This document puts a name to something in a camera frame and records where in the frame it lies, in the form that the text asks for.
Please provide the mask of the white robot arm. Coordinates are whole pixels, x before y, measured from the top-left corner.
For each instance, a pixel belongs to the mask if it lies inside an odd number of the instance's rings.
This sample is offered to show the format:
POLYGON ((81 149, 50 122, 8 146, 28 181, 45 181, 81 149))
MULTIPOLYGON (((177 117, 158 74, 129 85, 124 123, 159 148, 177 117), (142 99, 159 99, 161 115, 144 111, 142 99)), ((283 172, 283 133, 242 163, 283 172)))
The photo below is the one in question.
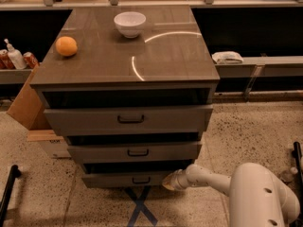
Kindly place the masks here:
POLYGON ((231 176, 192 164, 170 173, 162 185, 171 191, 210 186, 225 194, 229 198, 230 227, 286 227, 300 214, 294 191, 259 164, 241 164, 231 176))

